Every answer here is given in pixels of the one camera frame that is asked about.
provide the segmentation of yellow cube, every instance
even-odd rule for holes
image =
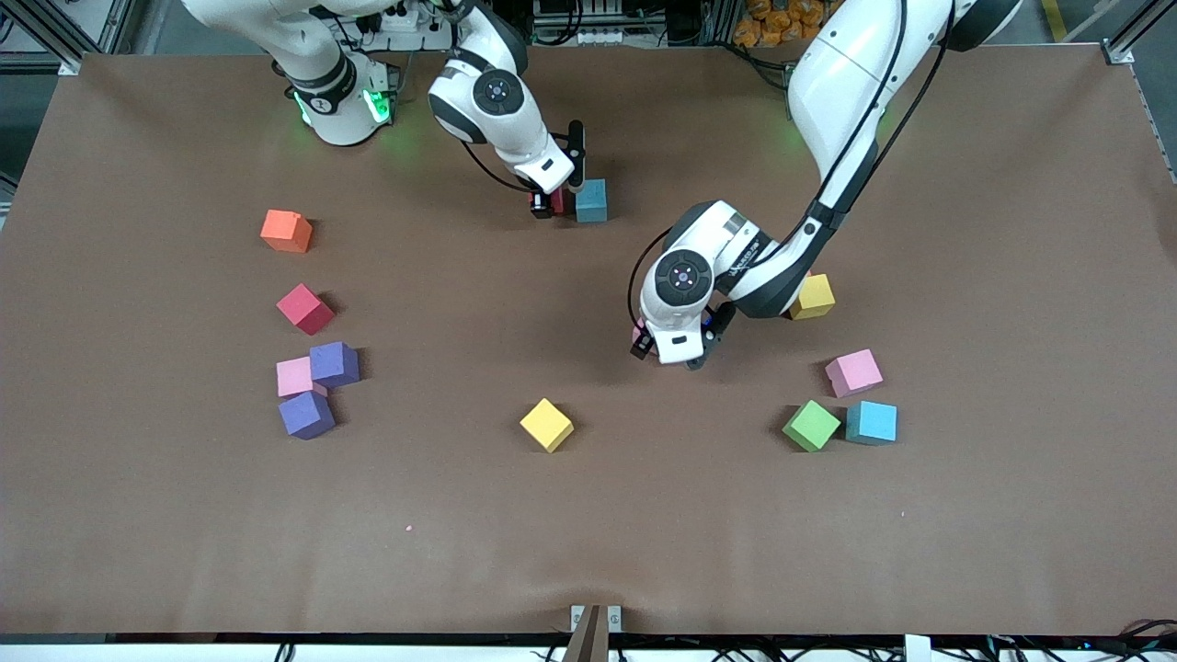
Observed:
[[[556,409],[556,405],[550,403],[547,398],[539,400],[536,409],[524,416],[519,424],[547,452],[554,451],[560,442],[572,433],[572,422],[568,421],[567,416],[560,413],[560,410]]]
[[[830,279],[824,273],[810,276],[802,283],[802,292],[789,306],[790,319],[807,319],[822,317],[833,307],[833,290]]]

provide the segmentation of blue cube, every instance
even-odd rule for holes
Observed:
[[[278,405],[286,424],[286,433],[302,441],[313,439],[335,426],[327,398],[314,391],[306,391]]]
[[[890,444],[896,437],[898,415],[893,405],[860,402],[846,412],[846,441],[873,446]]]
[[[360,357],[347,343],[311,347],[311,380],[338,389],[360,380]]]
[[[609,204],[604,179],[586,179],[584,188],[577,193],[577,223],[605,223],[609,220]]]

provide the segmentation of light blue cube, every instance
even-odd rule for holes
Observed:
[[[609,220],[609,204],[604,179],[586,179],[584,188],[577,193],[577,223],[605,223]]]
[[[846,412],[846,441],[872,446],[890,444],[898,416],[893,405],[860,402]]]

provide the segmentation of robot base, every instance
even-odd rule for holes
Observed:
[[[295,98],[302,121],[328,145],[346,147],[367,140],[378,128],[392,124],[397,108],[400,69],[372,60],[363,53],[347,53],[355,65],[355,88],[332,114],[321,114]]]

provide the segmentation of purple cube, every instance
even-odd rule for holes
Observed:
[[[294,396],[278,405],[282,415],[286,432],[302,441],[313,439],[335,426],[335,417],[331,415],[327,398],[314,391]]]
[[[360,380],[360,357],[347,343],[311,347],[311,379],[328,389]]]

